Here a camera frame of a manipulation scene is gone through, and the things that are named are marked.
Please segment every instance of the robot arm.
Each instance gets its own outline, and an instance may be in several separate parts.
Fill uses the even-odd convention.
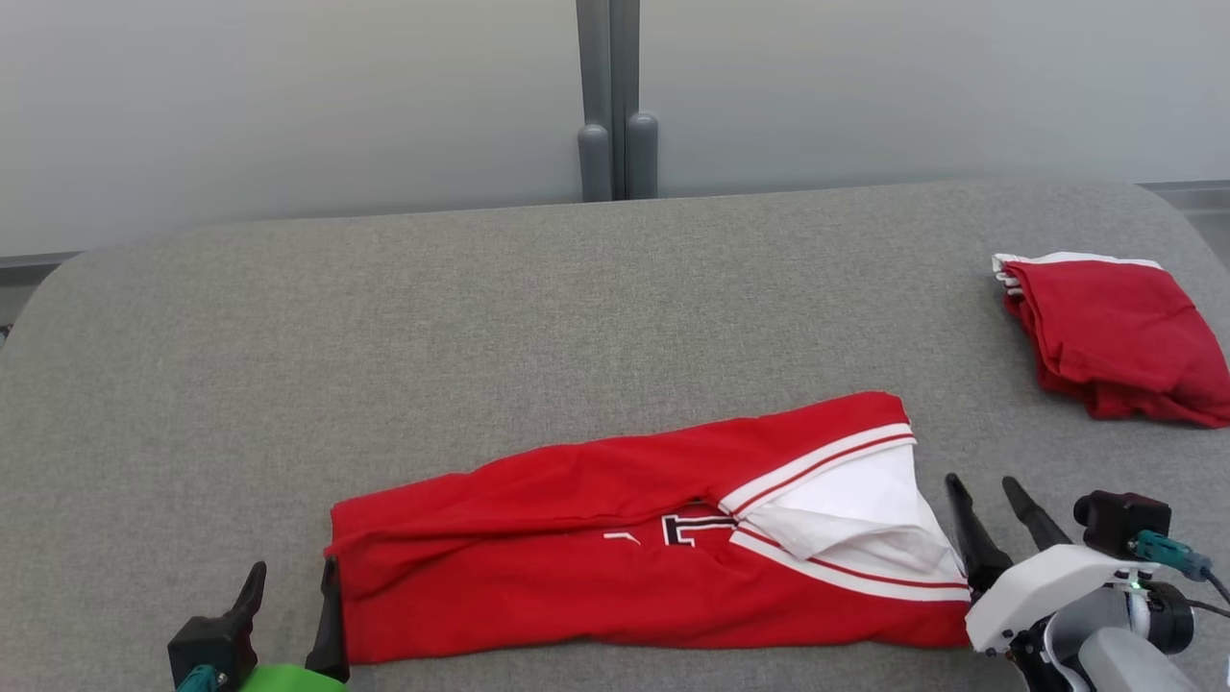
[[[325,562],[320,591],[325,605],[316,642],[304,665],[257,665],[252,618],[261,610],[267,569],[252,570],[231,610],[191,618],[166,645],[176,692],[344,692],[351,677],[342,632],[337,558]]]
[[[1212,572],[1207,558],[1166,538],[1167,505],[1092,493],[1076,504],[1086,530],[1085,546],[1075,546],[1005,478],[1004,492],[1041,551],[1014,564],[988,536],[961,479],[948,474],[945,483],[973,589],[966,628],[975,650],[1006,656],[1034,692],[1196,688],[1166,659],[1192,642],[1192,602],[1153,574],[1166,564],[1203,581]],[[1139,670],[1144,661],[1149,675]]]

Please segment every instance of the gray cushion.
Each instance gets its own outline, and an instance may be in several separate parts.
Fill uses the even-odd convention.
[[[1031,554],[1000,477],[1070,531],[1103,488],[1173,503],[1230,576],[1230,434],[1095,423],[1043,395],[990,254],[1149,257],[1230,343],[1230,277],[1127,184],[972,182],[269,221],[79,256],[0,350],[0,687],[162,690],[165,644],[269,564],[257,651],[301,661],[342,499],[563,441],[854,391],[905,401],[950,526],[962,473]],[[1181,585],[1214,600],[1207,585]],[[824,605],[817,621],[824,618]],[[1230,627],[1178,665],[1224,680]],[[432,627],[429,622],[407,622]],[[355,671],[353,690],[990,690],[1011,666],[875,644],[567,644]]]

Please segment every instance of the white stripe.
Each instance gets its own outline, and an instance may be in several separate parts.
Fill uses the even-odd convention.
[[[670,519],[674,519],[678,522],[689,522],[689,521],[724,521],[724,522],[727,522],[724,526],[731,526],[729,525],[731,517],[728,517],[726,515],[717,515],[716,517],[681,517],[679,515],[669,515],[669,516],[670,516]],[[694,529],[694,527],[685,526],[684,529]],[[699,527],[697,526],[695,529],[707,529],[707,527]]]
[[[1090,252],[1052,252],[1041,257],[1022,257],[1020,254],[1007,254],[996,252],[991,254],[991,270],[1000,273],[1007,262],[1021,262],[1025,264],[1053,264],[1057,262],[1109,262],[1112,264],[1139,264],[1160,269],[1161,264],[1153,259],[1121,259],[1109,254],[1092,254]]]
[[[883,599],[897,599],[899,601],[969,601],[969,590],[958,588],[921,588],[907,586],[904,584],[892,584],[877,581],[875,579],[862,579],[860,576],[829,569],[809,560],[800,560],[781,548],[775,548],[745,533],[736,532],[731,537],[731,543],[747,548],[758,556],[787,567],[795,572],[806,574],[812,579],[831,584],[847,591],[856,591],[868,596]]]
[[[603,538],[627,538],[629,541],[636,543],[637,546],[641,545],[641,542],[636,540],[636,536],[632,536],[631,533],[627,533],[627,532],[604,533]]]
[[[736,525],[733,525],[733,524],[707,524],[707,525],[702,525],[702,526],[688,526],[686,524],[676,524],[675,529],[678,529],[679,533],[681,535],[685,531],[708,531],[710,529],[724,529],[727,531],[733,531],[736,529]]]
[[[873,428],[871,430],[865,430],[856,435],[851,435],[850,438],[843,438],[836,442],[830,442],[824,447],[820,447],[819,450],[808,452],[792,462],[786,462],[785,465],[777,467],[776,470],[759,478],[749,481],[748,483],[744,483],[739,488],[736,488],[733,492],[731,492],[729,495],[722,498],[720,506],[722,508],[723,513],[729,513],[731,515],[733,515],[734,510],[738,509],[744,503],[747,503],[748,500],[755,498],[756,495],[764,493],[765,490],[769,490],[774,486],[777,486],[780,483],[786,483],[792,477],[806,472],[813,465],[817,465],[829,457],[835,457],[838,455],[841,455],[843,452],[854,450],[855,447],[859,447],[861,445],[867,445],[868,442],[875,442],[876,440],[879,440],[882,438],[892,438],[894,435],[910,435],[909,424],[894,423],[892,425],[883,425],[879,428]],[[900,440],[892,440],[883,445],[872,445],[866,450],[859,450],[856,454],[850,455],[846,458],[833,460],[833,462],[830,463],[831,465],[845,463],[850,460],[857,460],[866,455],[873,455],[876,452],[881,452],[883,450],[891,450],[893,447],[899,447],[902,445],[914,445],[914,440],[903,438]],[[812,473],[801,476],[788,486],[784,486],[777,490],[765,495],[764,498],[759,498],[754,505],[744,508],[743,511],[739,513],[739,516],[737,519],[742,519],[743,515],[748,514],[750,510],[759,508],[760,505],[768,503],[769,500],[776,498],[777,495],[781,495],[782,493],[790,490],[798,483],[802,483],[803,481],[807,481],[809,478],[814,478],[815,474],[828,468],[831,467],[829,465],[825,465],[823,467],[813,470]]]

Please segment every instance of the printed number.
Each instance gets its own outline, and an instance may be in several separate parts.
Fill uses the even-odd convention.
[[[667,515],[662,517],[662,535],[667,538],[667,546],[691,546],[696,547],[696,540],[689,538],[689,531],[705,531],[708,529],[734,529],[736,521],[727,516],[716,517],[680,517],[679,515]]]

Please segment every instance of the folded red shorts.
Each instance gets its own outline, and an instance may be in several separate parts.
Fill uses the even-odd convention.
[[[993,257],[1033,343],[1038,383],[1095,419],[1134,414],[1230,425],[1230,371],[1213,329],[1149,259],[1084,252]]]

